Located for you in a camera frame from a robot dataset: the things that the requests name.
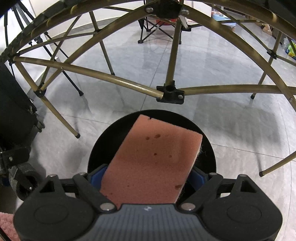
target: black joint bracket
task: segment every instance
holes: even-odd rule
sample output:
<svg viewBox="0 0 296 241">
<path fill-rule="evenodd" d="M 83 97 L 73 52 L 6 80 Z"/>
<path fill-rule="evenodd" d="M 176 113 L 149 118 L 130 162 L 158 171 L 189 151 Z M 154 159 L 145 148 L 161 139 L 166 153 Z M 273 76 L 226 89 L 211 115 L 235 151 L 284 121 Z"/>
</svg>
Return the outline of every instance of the black joint bracket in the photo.
<svg viewBox="0 0 296 241">
<path fill-rule="evenodd" d="M 184 31 L 184 32 L 191 32 L 191 26 L 188 25 L 188 29 L 186 29 L 183 25 L 181 27 L 181 31 Z"/>
<path fill-rule="evenodd" d="M 43 90 L 40 90 L 40 89 L 34 91 L 35 95 L 37 95 L 37 97 L 39 97 L 39 98 L 42 98 L 45 95 L 45 92 L 46 91 L 43 91 Z"/>
<path fill-rule="evenodd" d="M 146 12 L 155 14 L 159 18 L 176 19 L 182 5 L 174 0 L 161 0 L 146 7 Z"/>
<path fill-rule="evenodd" d="M 171 104 L 184 103 L 184 91 L 176 89 L 174 82 L 173 85 L 156 86 L 156 89 L 164 93 L 162 99 L 156 99 L 157 102 Z"/>
<path fill-rule="evenodd" d="M 267 51 L 267 53 L 268 53 L 272 58 L 274 58 L 274 59 L 277 58 L 277 54 L 276 54 L 276 52 L 274 52 L 273 50 L 270 49 L 270 52 Z"/>
</svg>

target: pink sponge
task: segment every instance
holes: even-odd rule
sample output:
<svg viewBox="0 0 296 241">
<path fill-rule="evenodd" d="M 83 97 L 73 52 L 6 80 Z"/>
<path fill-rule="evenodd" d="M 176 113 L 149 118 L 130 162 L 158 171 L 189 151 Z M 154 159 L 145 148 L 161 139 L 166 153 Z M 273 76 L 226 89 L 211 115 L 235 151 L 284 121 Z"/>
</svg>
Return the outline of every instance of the pink sponge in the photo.
<svg viewBox="0 0 296 241">
<path fill-rule="evenodd" d="M 201 142 L 197 132 L 140 115 L 108 166 L 100 192 L 118 208 L 175 203 Z"/>
<path fill-rule="evenodd" d="M 11 239 L 11 241 L 20 241 L 17 232 L 12 223 L 13 215 L 8 213 L 0 213 L 0 227 L 6 233 L 6 235 Z"/>
</svg>

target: black wheel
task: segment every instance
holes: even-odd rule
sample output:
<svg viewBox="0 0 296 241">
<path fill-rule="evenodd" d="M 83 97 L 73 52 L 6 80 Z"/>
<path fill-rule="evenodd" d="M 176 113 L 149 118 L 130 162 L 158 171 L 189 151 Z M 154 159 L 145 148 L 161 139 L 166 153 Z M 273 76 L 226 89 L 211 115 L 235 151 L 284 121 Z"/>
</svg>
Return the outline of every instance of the black wheel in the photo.
<svg viewBox="0 0 296 241">
<path fill-rule="evenodd" d="M 43 181 L 42 176 L 27 162 L 17 166 L 27 179 L 32 183 L 33 190 Z M 9 174 L 9 183 L 18 196 L 19 199 L 24 201 L 29 195 L 30 191 L 21 186 L 17 180 L 13 179 L 12 175 Z"/>
</svg>

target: bronze metal rod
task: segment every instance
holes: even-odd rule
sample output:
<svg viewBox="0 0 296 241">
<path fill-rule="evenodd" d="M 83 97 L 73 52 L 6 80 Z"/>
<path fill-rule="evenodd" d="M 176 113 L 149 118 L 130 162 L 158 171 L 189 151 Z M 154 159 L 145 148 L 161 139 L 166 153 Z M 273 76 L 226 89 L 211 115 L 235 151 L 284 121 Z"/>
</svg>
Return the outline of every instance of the bronze metal rod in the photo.
<svg viewBox="0 0 296 241">
<path fill-rule="evenodd" d="M 281 160 L 280 162 L 274 164 L 273 166 L 265 169 L 264 171 L 259 172 L 259 175 L 261 177 L 263 177 L 264 175 L 266 175 L 266 174 L 280 168 L 281 166 L 287 164 L 288 162 L 292 161 L 295 158 L 296 158 L 296 151 L 293 152 L 292 154 L 290 154 L 289 156 L 287 156 L 285 159 Z"/>
<path fill-rule="evenodd" d="M 68 36 L 68 34 L 70 33 L 70 31 L 72 30 L 72 28 L 73 28 L 74 25 L 77 23 L 77 21 L 79 20 L 80 17 L 81 17 L 81 15 L 80 15 L 80 16 L 77 16 L 77 17 L 74 19 L 74 21 L 71 23 L 71 25 L 69 26 L 69 28 L 67 29 L 67 31 L 65 32 L 65 34 L 64 34 L 63 37 L 67 37 L 67 36 Z M 52 56 L 51 56 L 51 58 L 50 58 L 51 61 L 54 61 L 54 59 L 55 59 L 55 57 L 56 57 L 56 55 L 57 55 L 59 49 L 61 48 L 63 42 L 64 42 L 64 40 L 62 40 L 62 41 L 59 42 L 58 46 L 56 47 L 56 49 L 54 50 L 54 52 L 53 52 L 53 54 L 52 54 Z M 45 79 L 46 79 L 46 76 L 47 76 L 47 74 L 48 74 L 49 69 L 50 69 L 49 67 L 46 67 L 46 69 L 45 69 L 45 71 L 44 71 L 44 73 L 43 73 L 43 76 L 42 76 L 42 78 L 41 78 L 41 82 L 40 82 L 41 85 L 44 84 L 44 81 L 45 81 Z"/>
<path fill-rule="evenodd" d="M 281 31 L 279 31 L 279 33 L 278 33 L 278 35 L 277 35 L 277 37 L 276 37 L 276 42 L 275 42 L 275 44 L 274 44 L 274 48 L 273 48 L 273 50 L 272 50 L 274 53 L 277 52 L 277 49 L 278 49 L 278 47 L 279 47 L 279 44 L 280 44 L 280 41 L 281 41 L 281 37 L 282 37 L 282 35 L 283 35 L 283 33 L 282 33 Z M 268 60 L 268 64 L 269 64 L 270 66 L 271 66 L 273 60 L 274 60 L 274 58 L 270 56 L 270 57 L 269 57 L 269 60 Z M 261 85 L 261 84 L 263 83 L 265 77 L 266 77 L 266 73 L 263 72 L 263 74 L 262 74 L 262 76 L 261 76 L 261 78 L 260 78 L 260 80 L 259 80 L 259 82 L 258 82 L 259 85 Z M 255 96 L 256 96 L 256 93 L 253 93 L 252 96 L 251 96 L 251 98 L 254 99 Z"/>
<path fill-rule="evenodd" d="M 248 34 L 250 34 L 254 39 L 256 39 L 258 41 L 258 43 L 260 43 L 267 50 L 267 52 L 271 52 L 270 49 L 261 41 L 261 39 L 259 39 L 255 34 L 253 34 L 252 31 L 249 30 L 245 25 L 243 25 L 242 23 L 240 23 L 240 21 L 236 20 L 230 14 L 226 13 L 225 11 L 223 11 L 222 9 L 218 8 L 217 6 L 215 6 L 213 4 L 208 4 L 208 6 L 216 9 L 220 13 L 224 14 L 226 17 L 230 18 L 237 25 L 239 25 L 243 30 L 245 30 Z"/>
<path fill-rule="evenodd" d="M 269 10 L 249 2 L 247 0 L 199 0 L 200 2 L 216 4 L 220 6 L 225 6 L 227 8 L 242 12 L 244 14 L 253 16 L 279 30 L 281 30 L 284 34 L 291 37 L 292 39 L 296 39 L 296 28 L 292 26 L 290 23 L 282 19 L 281 17 L 275 15 Z M 14 55 L 17 51 L 19 51 L 23 46 L 25 46 L 29 41 L 33 40 L 40 34 L 45 31 L 55 27 L 56 25 L 67 21 L 73 17 L 77 17 L 83 13 L 90 12 L 95 9 L 108 7 L 110 4 L 120 4 L 123 0 L 112 0 L 112 3 L 108 0 L 86 0 L 82 3 L 79 3 L 72 8 L 65 9 L 58 14 L 51 17 L 49 20 L 45 21 L 37 28 L 35 28 L 30 34 L 22 39 L 19 45 L 13 46 L 12 51 L 9 54 Z M 3 56 L 2 62 L 6 62 L 8 60 L 8 56 Z"/>
<path fill-rule="evenodd" d="M 291 64 L 291 65 L 294 65 L 294 66 L 296 67 L 296 63 L 293 62 L 292 60 L 286 59 L 286 58 L 284 58 L 284 57 L 282 57 L 282 56 L 279 56 L 279 55 L 277 55 L 276 58 L 278 58 L 278 59 L 280 59 L 280 60 L 282 60 L 282 61 L 285 61 L 286 63 L 289 63 L 289 64 Z"/>
<path fill-rule="evenodd" d="M 293 95 L 296 95 L 296 87 L 288 87 Z M 185 95 L 199 94 L 223 94 L 223 93 L 265 93 L 282 94 L 276 85 L 209 85 L 181 88 Z"/>
<path fill-rule="evenodd" d="M 149 15 L 145 11 L 146 6 L 141 6 L 134 10 L 133 12 L 129 12 L 122 17 L 116 19 L 112 23 L 108 24 L 104 28 L 101 29 L 100 32 L 98 32 L 95 36 L 93 36 L 90 40 L 88 40 L 86 43 L 84 43 L 79 49 L 77 49 L 69 58 L 66 59 L 64 63 L 71 64 L 73 63 L 77 58 L 79 58 L 83 53 L 85 53 L 87 50 L 89 50 L 91 47 L 93 47 L 98 42 L 102 41 L 104 38 L 108 37 L 112 33 L 116 32 L 117 30 L 129 25 L 130 23 L 139 20 L 141 18 L 146 17 Z M 45 84 L 42 86 L 42 90 L 45 90 L 47 86 L 62 72 L 62 70 L 58 69 L 53 75 L 45 82 Z"/>
<path fill-rule="evenodd" d="M 241 19 L 241 20 L 238 20 L 240 23 L 264 23 L 262 21 L 258 21 L 258 20 L 248 20 L 248 19 Z M 222 21 L 219 21 L 221 24 L 225 24 L 225 23 L 234 23 L 234 21 L 232 20 L 222 20 Z M 202 25 L 200 25 L 199 23 L 196 23 L 196 24 L 192 24 L 190 25 L 191 28 L 196 28 L 196 27 L 201 27 Z"/>
<path fill-rule="evenodd" d="M 124 12 L 132 12 L 132 9 L 127 9 L 127 8 L 123 8 L 123 7 L 113 7 L 113 6 L 109 6 L 109 7 L 104 7 L 105 9 L 112 9 L 112 10 L 118 10 L 118 11 L 124 11 Z"/>
<path fill-rule="evenodd" d="M 90 15 L 90 17 L 91 17 L 91 21 L 92 21 L 92 23 L 93 23 L 93 26 L 94 26 L 95 31 L 98 32 L 98 31 L 99 31 L 99 27 L 98 27 L 98 24 L 97 24 L 97 22 L 96 22 L 96 17 L 95 17 L 95 15 L 94 15 L 94 12 L 93 12 L 93 11 L 90 11 L 90 12 L 89 12 L 89 15 Z M 108 56 L 108 54 L 107 54 L 107 50 L 106 50 L 106 48 L 105 48 L 105 45 L 104 45 L 103 40 L 100 41 L 99 43 L 100 43 L 101 49 L 102 49 L 102 51 L 103 51 L 103 54 L 104 54 L 105 60 L 106 60 L 106 62 L 107 62 L 108 68 L 109 68 L 109 70 L 110 70 L 110 73 L 114 75 L 114 71 L 113 71 L 113 68 L 112 68 L 112 65 L 111 65 L 111 62 L 110 62 L 109 56 Z"/>
<path fill-rule="evenodd" d="M 37 59 L 37 58 L 26 58 L 26 57 L 14 57 L 13 60 L 15 62 L 24 62 L 24 63 L 30 63 L 30 64 L 37 64 L 37 65 L 43 65 L 43 66 L 49 66 L 56 69 L 61 70 L 67 70 L 73 73 L 77 74 L 83 74 L 85 76 L 93 77 L 99 80 L 104 80 L 113 84 L 117 84 L 123 87 L 126 87 L 128 89 L 136 90 L 137 92 L 159 98 L 161 99 L 163 97 L 163 92 L 158 91 L 156 89 L 150 88 L 148 86 L 136 83 L 131 80 L 126 80 L 124 78 L 114 76 L 111 74 L 103 73 L 100 71 L 96 71 L 93 69 L 87 69 L 76 65 L 66 64 L 66 63 L 60 63 L 60 62 L 53 62 L 49 60 L 44 59 Z"/>
<path fill-rule="evenodd" d="M 224 6 L 241 13 L 247 14 L 249 16 L 255 17 L 270 26 L 275 27 L 280 30 L 285 35 L 296 39 L 296 28 L 288 23 L 283 18 L 277 16 L 271 11 L 258 4 L 252 3 L 248 0 L 198 0 L 203 3 L 210 3 L 219 6 Z"/>
<path fill-rule="evenodd" d="M 35 44 L 33 46 L 30 46 L 28 48 L 25 48 L 23 50 L 20 50 L 18 52 L 18 54 L 19 55 L 22 55 L 22 54 L 27 53 L 27 52 L 29 52 L 31 50 L 40 48 L 40 47 L 45 46 L 45 45 L 48 45 L 48 44 L 56 43 L 56 42 L 59 42 L 59 41 L 62 41 L 62 40 L 67 40 L 67 39 L 72 39 L 72 38 L 77 38 L 77 37 L 82 37 L 82 36 L 88 36 L 88 35 L 95 35 L 95 34 L 97 34 L 97 32 L 72 34 L 72 35 L 68 35 L 67 37 L 60 37 L 60 38 L 56 38 L 56 39 L 53 39 L 53 40 L 48 40 L 48 41 L 42 42 L 40 44 Z"/>
<path fill-rule="evenodd" d="M 182 22 L 180 19 L 178 19 L 176 22 L 176 27 L 175 27 L 175 32 L 174 32 L 174 37 L 173 37 L 173 42 L 172 42 L 172 48 L 170 51 L 170 60 L 168 62 L 168 70 L 167 70 L 167 75 L 166 75 L 166 79 L 165 79 L 165 86 L 171 85 L 174 80 L 174 73 L 175 73 L 176 60 L 177 60 L 177 54 L 178 54 L 181 27 L 182 27 Z"/>
<path fill-rule="evenodd" d="M 35 84 L 34 80 L 31 78 L 29 73 L 26 71 L 26 69 L 24 68 L 22 63 L 21 62 L 15 62 L 15 66 L 18 68 L 20 73 L 23 75 L 24 79 L 28 82 L 28 84 L 30 85 L 32 90 L 37 91 L 38 86 Z M 63 125 L 65 127 L 67 127 L 68 130 L 74 136 L 76 136 L 76 138 L 80 137 L 80 134 L 76 130 L 74 130 L 74 128 L 64 119 L 64 117 L 62 117 L 62 115 L 56 110 L 56 108 L 54 108 L 54 106 L 49 102 L 49 100 L 45 96 L 41 97 L 40 99 L 47 106 L 47 108 L 50 109 L 50 111 L 59 119 L 59 121 L 62 122 Z"/>
<path fill-rule="evenodd" d="M 59 12 L 58 14 L 54 15 L 53 17 L 49 18 L 47 21 L 39 25 L 35 28 L 30 34 L 23 38 L 20 41 L 18 46 L 14 46 L 12 48 L 12 54 L 15 54 L 18 50 L 20 50 L 23 46 L 25 46 L 28 42 L 36 38 L 37 36 L 41 35 L 42 33 L 46 32 L 47 30 L 59 25 L 62 22 L 65 22 L 69 19 L 82 15 L 84 13 L 93 11 L 95 9 L 107 7 L 110 4 L 120 4 L 123 0 L 112 0 L 110 3 L 109 0 L 86 0 L 81 2 L 72 8 L 66 8 L 63 11 Z"/>
<path fill-rule="evenodd" d="M 222 25 L 216 20 L 210 18 L 209 16 L 191 8 L 187 5 L 184 5 L 183 8 L 189 11 L 188 18 L 193 21 L 202 24 L 206 28 L 212 30 L 217 33 L 221 37 L 228 40 L 238 49 L 240 49 L 243 53 L 245 53 L 251 60 L 253 60 L 267 75 L 272 79 L 272 81 L 276 84 L 276 86 L 281 90 L 284 96 L 287 98 L 293 109 L 296 111 L 296 100 L 287 85 L 278 75 L 278 73 L 268 64 L 268 62 L 248 43 L 246 43 L 241 37 L 236 35 L 227 26 Z"/>
<path fill-rule="evenodd" d="M 291 45 L 291 48 L 293 49 L 294 55 L 296 56 L 296 49 L 295 49 L 295 46 L 294 46 L 292 40 L 291 40 L 288 36 L 287 36 L 287 38 L 288 38 L 288 40 L 289 40 L 289 43 L 290 43 L 290 45 Z"/>
</svg>

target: metal frame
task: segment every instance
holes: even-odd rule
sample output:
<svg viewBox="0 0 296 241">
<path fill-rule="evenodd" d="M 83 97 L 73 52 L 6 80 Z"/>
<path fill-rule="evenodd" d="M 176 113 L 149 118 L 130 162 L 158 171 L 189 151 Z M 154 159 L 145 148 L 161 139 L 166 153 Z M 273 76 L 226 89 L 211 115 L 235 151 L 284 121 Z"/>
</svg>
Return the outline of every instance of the metal frame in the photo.
<svg viewBox="0 0 296 241">
<path fill-rule="evenodd" d="M 13 56 L 12 59 L 15 62 L 17 68 L 22 73 L 26 81 L 29 83 L 31 88 L 34 92 L 42 92 L 44 91 L 50 83 L 54 81 L 54 79 L 63 71 L 67 70 L 70 72 L 83 74 L 86 76 L 90 76 L 93 78 L 97 78 L 100 80 L 108 81 L 129 89 L 133 89 L 137 92 L 144 93 L 147 95 L 150 95 L 152 97 L 155 97 L 157 99 L 162 99 L 164 93 L 161 91 L 158 91 L 156 89 L 153 89 L 148 86 L 144 86 L 141 84 L 138 84 L 136 82 L 126 80 L 120 77 L 116 77 L 112 75 L 112 67 L 109 66 L 111 74 L 103 73 L 100 71 L 87 69 L 79 66 L 72 65 L 72 63 L 79 58 L 82 54 L 84 54 L 87 50 L 89 50 L 91 47 L 93 47 L 97 43 L 103 43 L 103 39 L 107 36 L 111 35 L 112 33 L 116 32 L 117 30 L 125 27 L 126 25 L 137 21 L 139 19 L 143 19 L 147 16 L 152 16 L 156 19 L 159 19 L 158 17 L 151 15 L 145 11 L 146 7 L 149 6 L 151 3 L 148 3 L 144 6 L 141 6 L 135 10 L 131 9 L 124 9 L 119 7 L 112 7 L 110 5 L 115 5 L 123 2 L 127 2 L 123 0 L 85 0 L 81 3 L 78 3 L 77 5 L 71 7 L 71 8 L 65 8 L 63 11 L 59 11 L 57 14 L 50 17 L 48 20 L 41 23 L 39 26 L 35 27 L 30 33 L 28 33 L 24 38 L 18 43 L 14 44 L 13 46 L 8 46 L 8 55 L 2 56 L 2 61 L 7 61 L 9 59 L 9 56 Z M 227 13 L 225 13 L 223 10 L 220 10 L 217 8 L 218 11 L 222 12 L 226 16 L 228 16 L 231 20 L 227 21 L 220 21 L 217 22 L 216 20 L 208 17 L 207 15 L 193 9 L 192 7 L 183 5 L 182 11 L 180 12 L 180 16 L 187 17 L 189 19 L 192 19 L 193 21 L 197 22 L 198 24 L 194 24 L 191 26 L 191 28 L 199 27 L 199 26 L 205 26 L 206 28 L 212 30 L 213 32 L 217 33 L 221 37 L 228 40 L 230 43 L 235 45 L 238 49 L 240 49 L 243 53 L 245 53 L 250 59 L 252 59 L 263 71 L 263 75 L 258 83 L 258 85 L 214 85 L 214 86 L 198 86 L 198 87 L 190 87 L 190 88 L 182 88 L 179 89 L 180 91 L 184 91 L 185 95 L 196 95 L 196 94 L 214 94 L 214 93 L 253 93 L 252 96 L 255 96 L 255 93 L 270 93 L 270 94 L 283 94 L 290 105 L 293 107 L 293 109 L 296 111 L 296 99 L 294 98 L 294 95 L 296 95 L 296 87 L 290 87 L 287 86 L 284 81 L 281 79 L 281 77 L 277 74 L 277 72 L 271 67 L 272 61 L 276 58 L 281 59 L 287 63 L 290 63 L 291 65 L 296 66 L 296 63 L 293 61 L 286 59 L 281 56 L 276 55 L 277 48 L 279 46 L 279 40 L 282 33 L 285 33 L 287 36 L 296 39 L 296 28 L 292 26 L 290 23 L 285 21 L 279 16 L 276 16 L 274 13 L 270 12 L 269 10 L 260 7 L 259 5 L 256 5 L 252 2 L 249 2 L 247 0 L 200 0 L 201 2 L 207 3 L 207 4 L 215 4 L 224 6 L 239 12 L 242 12 L 244 14 L 253 16 L 257 18 L 258 20 L 236 20 L 235 18 L 228 16 Z M 122 17 L 118 18 L 114 22 L 108 24 L 101 30 L 98 29 L 98 26 L 96 24 L 93 10 L 100 9 L 100 8 L 107 8 L 107 9 L 114 9 L 114 10 L 120 10 L 125 11 L 127 14 L 123 15 Z M 43 44 L 35 45 L 33 47 L 29 47 L 26 49 L 23 49 L 19 51 L 22 47 L 24 47 L 29 41 L 34 39 L 36 36 L 40 35 L 41 33 L 44 33 L 48 29 L 51 29 L 52 27 L 60 24 L 61 22 L 64 22 L 66 20 L 69 20 L 74 17 L 78 17 L 84 13 L 89 13 L 90 17 L 92 19 L 93 25 L 95 27 L 95 33 L 94 36 L 88 40 L 86 43 L 84 43 L 80 48 L 78 48 L 64 63 L 59 62 L 53 62 L 48 60 L 41 60 L 41 59 L 35 59 L 35 58 L 24 58 L 20 57 L 19 55 L 24 54 L 28 51 L 31 51 L 33 49 L 36 49 L 38 47 L 57 42 L 57 41 L 64 41 L 66 39 L 79 37 L 79 36 L 85 36 L 85 35 L 91 35 L 93 33 L 86 33 L 83 35 L 80 34 L 74 34 L 67 36 L 68 33 L 66 33 L 62 38 L 58 38 L 55 40 L 50 40 L 47 42 L 44 42 Z M 170 54 L 170 60 L 168 65 L 168 71 L 167 76 L 165 79 L 165 85 L 172 85 L 174 83 L 173 77 L 175 72 L 175 65 L 176 65 L 176 58 L 177 58 L 177 52 L 178 52 L 178 42 L 179 42 L 179 36 L 181 32 L 181 19 L 183 17 L 179 18 L 175 25 L 175 33 L 171 48 L 171 54 Z M 224 23 L 234 22 L 240 25 L 243 29 L 245 29 L 251 36 L 253 36 L 271 55 L 269 61 L 267 62 L 256 50 L 254 50 L 249 44 L 247 44 L 242 38 L 240 38 L 238 35 L 236 35 L 234 32 L 232 32 L 230 29 L 228 29 L 226 26 L 224 26 Z M 247 29 L 242 23 L 267 23 L 272 25 L 273 27 L 277 28 L 279 30 L 279 35 L 276 40 L 274 48 L 271 50 L 269 49 L 257 36 L 255 36 L 249 29 Z M 107 56 L 107 53 L 104 52 L 104 47 L 102 47 L 104 56 L 106 58 L 107 63 L 110 62 L 109 58 Z M 38 64 L 56 68 L 56 72 L 49 77 L 49 79 L 44 83 L 44 85 L 39 88 L 32 78 L 29 76 L 23 65 L 24 63 L 31 63 L 31 64 Z M 268 75 L 271 80 L 275 83 L 275 85 L 262 85 L 263 80 L 265 76 Z M 54 115 L 77 137 L 79 138 L 79 133 L 75 131 L 68 122 L 61 116 L 61 114 L 58 113 L 58 111 L 51 105 L 51 103 L 46 99 L 46 97 L 40 98 L 45 105 L 54 113 Z M 292 159 L 296 157 L 296 152 L 292 153 L 279 163 L 275 164 L 274 166 L 261 171 L 260 176 L 264 176 L 271 171 L 281 167 L 282 165 L 288 163 Z"/>
</svg>

